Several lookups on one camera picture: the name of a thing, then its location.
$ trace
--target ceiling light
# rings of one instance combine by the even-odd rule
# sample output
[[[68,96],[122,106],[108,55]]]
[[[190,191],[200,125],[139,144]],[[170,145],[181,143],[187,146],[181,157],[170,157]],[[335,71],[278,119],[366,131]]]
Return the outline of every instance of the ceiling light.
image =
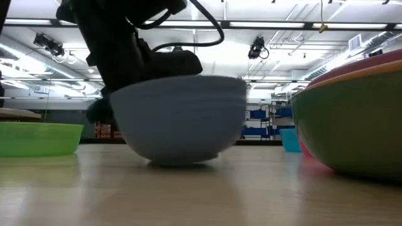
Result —
[[[213,27],[209,21],[165,21],[160,26],[210,26]]]
[[[302,28],[304,23],[230,22],[230,26],[242,28]]]
[[[97,100],[100,99],[100,97],[0,97],[1,99],[38,99],[38,100]]]
[[[42,81],[40,78],[15,78],[17,81]]]
[[[83,82],[83,78],[51,78],[49,81],[59,81],[59,82]]]
[[[387,24],[344,24],[344,23],[326,23],[328,28],[334,29],[342,29],[342,28],[350,28],[350,29],[383,29],[387,27]],[[321,28],[320,23],[313,24],[313,28]]]
[[[48,19],[6,19],[4,24],[52,25]]]
[[[73,24],[73,23],[70,23],[70,22],[67,22],[67,21],[58,21],[58,22],[60,22],[60,24],[63,25],[63,26],[74,26],[74,25],[76,25],[76,24]]]

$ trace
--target blue storage bin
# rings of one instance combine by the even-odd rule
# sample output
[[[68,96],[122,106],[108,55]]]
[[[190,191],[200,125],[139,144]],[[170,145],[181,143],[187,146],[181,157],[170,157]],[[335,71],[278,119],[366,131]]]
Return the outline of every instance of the blue storage bin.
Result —
[[[272,126],[268,126],[269,134],[270,135],[280,135],[281,129],[294,129],[295,126],[276,126],[276,129],[273,129]]]
[[[277,109],[275,115],[278,117],[292,117],[291,108]]]
[[[245,128],[242,135],[266,135],[266,128]]]
[[[300,153],[299,138],[296,129],[281,129],[282,144],[286,151]]]
[[[265,110],[250,110],[250,118],[252,119],[265,119],[266,111]]]

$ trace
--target bowl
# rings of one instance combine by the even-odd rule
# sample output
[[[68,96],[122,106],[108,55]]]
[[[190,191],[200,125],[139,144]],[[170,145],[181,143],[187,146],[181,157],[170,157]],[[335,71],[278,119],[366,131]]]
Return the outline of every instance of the bowl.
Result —
[[[186,76],[150,80],[111,94],[127,144],[158,164],[216,158],[241,135],[246,83],[230,77]]]
[[[292,98],[300,138],[336,171],[402,181],[402,68],[351,77],[317,84]]]
[[[83,129],[74,124],[0,122],[0,157],[72,154]]]
[[[365,76],[369,76],[369,75],[396,72],[398,70],[402,70],[402,60],[396,60],[396,61],[389,62],[389,63],[383,63],[383,64],[376,65],[373,67],[367,67],[362,70],[353,71],[353,72],[350,72],[350,73],[347,73],[344,75],[339,75],[339,76],[336,76],[333,78],[328,78],[324,81],[321,81],[319,83],[315,83],[314,85],[308,86],[305,89],[305,91],[313,89],[315,87],[322,86],[322,85],[327,85],[327,84],[330,84],[333,82],[345,81],[345,80],[365,77]]]
[[[365,69],[367,67],[373,67],[373,66],[381,65],[383,63],[394,62],[397,60],[402,60],[402,50],[391,51],[391,52],[381,54],[378,56],[359,60],[357,62],[350,63],[348,65],[344,65],[343,67],[336,68],[335,70],[332,70],[332,71],[312,80],[312,82],[310,82],[308,84],[308,87],[315,85],[316,83],[322,82],[324,80],[330,79],[330,78],[335,78],[340,75],[345,75],[347,73]]]

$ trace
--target green plastic bowl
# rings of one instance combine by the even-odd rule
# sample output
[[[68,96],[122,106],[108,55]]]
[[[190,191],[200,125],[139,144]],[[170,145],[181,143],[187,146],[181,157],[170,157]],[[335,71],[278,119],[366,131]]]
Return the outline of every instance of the green plastic bowl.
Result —
[[[0,122],[0,157],[72,154],[83,129],[75,124]]]
[[[332,82],[291,102],[307,149],[341,173],[402,181],[402,71]]]

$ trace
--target wooden table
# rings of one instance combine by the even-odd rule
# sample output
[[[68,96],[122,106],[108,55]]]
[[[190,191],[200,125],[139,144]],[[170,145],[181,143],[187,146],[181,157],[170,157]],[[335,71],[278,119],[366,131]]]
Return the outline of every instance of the wooden table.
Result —
[[[0,107],[0,121],[40,121],[41,115],[28,110]]]
[[[282,147],[159,168],[125,145],[0,159],[4,226],[402,225],[402,188],[336,175]]]

